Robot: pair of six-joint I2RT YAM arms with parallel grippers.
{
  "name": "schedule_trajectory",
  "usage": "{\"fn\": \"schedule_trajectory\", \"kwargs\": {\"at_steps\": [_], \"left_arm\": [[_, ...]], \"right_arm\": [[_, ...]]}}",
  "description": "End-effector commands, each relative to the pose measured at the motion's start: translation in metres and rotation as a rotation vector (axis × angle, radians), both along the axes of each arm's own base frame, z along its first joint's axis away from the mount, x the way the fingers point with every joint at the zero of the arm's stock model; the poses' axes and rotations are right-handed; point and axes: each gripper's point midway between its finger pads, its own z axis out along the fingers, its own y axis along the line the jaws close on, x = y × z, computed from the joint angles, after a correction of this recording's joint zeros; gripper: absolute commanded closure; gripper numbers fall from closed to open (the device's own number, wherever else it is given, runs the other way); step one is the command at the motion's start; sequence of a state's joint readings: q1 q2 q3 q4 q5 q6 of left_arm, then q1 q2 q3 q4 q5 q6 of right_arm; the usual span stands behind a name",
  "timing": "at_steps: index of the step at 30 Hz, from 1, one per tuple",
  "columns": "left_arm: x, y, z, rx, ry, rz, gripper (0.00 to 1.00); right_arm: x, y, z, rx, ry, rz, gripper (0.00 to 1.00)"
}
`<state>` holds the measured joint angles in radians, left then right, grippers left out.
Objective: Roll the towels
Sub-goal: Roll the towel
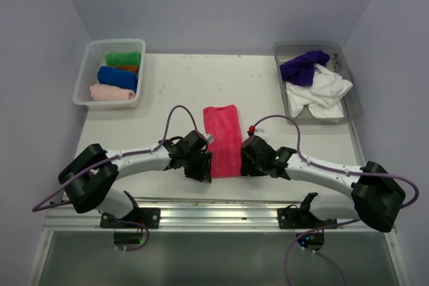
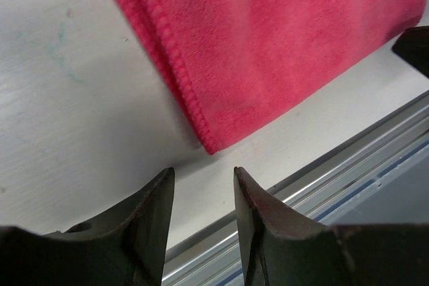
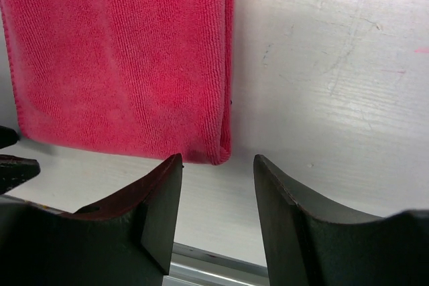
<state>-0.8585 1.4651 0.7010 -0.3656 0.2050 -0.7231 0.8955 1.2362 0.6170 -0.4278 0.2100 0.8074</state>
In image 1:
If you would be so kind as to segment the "pink red towel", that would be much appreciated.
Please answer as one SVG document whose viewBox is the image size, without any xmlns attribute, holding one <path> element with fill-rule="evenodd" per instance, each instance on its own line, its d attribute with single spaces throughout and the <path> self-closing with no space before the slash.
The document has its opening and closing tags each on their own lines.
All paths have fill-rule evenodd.
<svg viewBox="0 0 429 286">
<path fill-rule="evenodd" d="M 212 178 L 238 177 L 241 175 L 242 133 L 238 110 L 235 105 L 203 109 L 204 128 L 213 136 L 208 150 L 212 153 Z"/>
</svg>

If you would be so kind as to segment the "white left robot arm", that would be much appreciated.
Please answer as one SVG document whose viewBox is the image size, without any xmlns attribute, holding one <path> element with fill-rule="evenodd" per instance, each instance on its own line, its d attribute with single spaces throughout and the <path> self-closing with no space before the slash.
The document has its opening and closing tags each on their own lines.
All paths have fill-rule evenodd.
<svg viewBox="0 0 429 286">
<path fill-rule="evenodd" d="M 139 220 L 137 203 L 128 192 L 119 192 L 113 184 L 124 177 L 149 172 L 183 169 L 187 178 L 210 183 L 214 141 L 210 134 L 197 130 L 185 137 L 125 151 L 106 150 L 100 144 L 89 145 L 58 176 L 75 211 L 79 214 L 98 210 L 112 214 L 124 227 Z"/>
</svg>

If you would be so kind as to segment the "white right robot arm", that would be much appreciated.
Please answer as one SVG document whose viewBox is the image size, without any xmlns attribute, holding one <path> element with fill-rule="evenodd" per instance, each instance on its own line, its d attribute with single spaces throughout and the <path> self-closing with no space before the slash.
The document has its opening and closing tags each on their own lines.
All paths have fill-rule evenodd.
<svg viewBox="0 0 429 286">
<path fill-rule="evenodd" d="M 406 193 L 377 163 L 346 167 L 302 158 L 297 150 L 273 149 L 252 135 L 241 146 L 241 175 L 306 182 L 334 191 L 310 192 L 298 208 L 286 211 L 285 228 L 316 228 L 340 220 L 360 220 L 379 232 L 390 232 Z"/>
</svg>

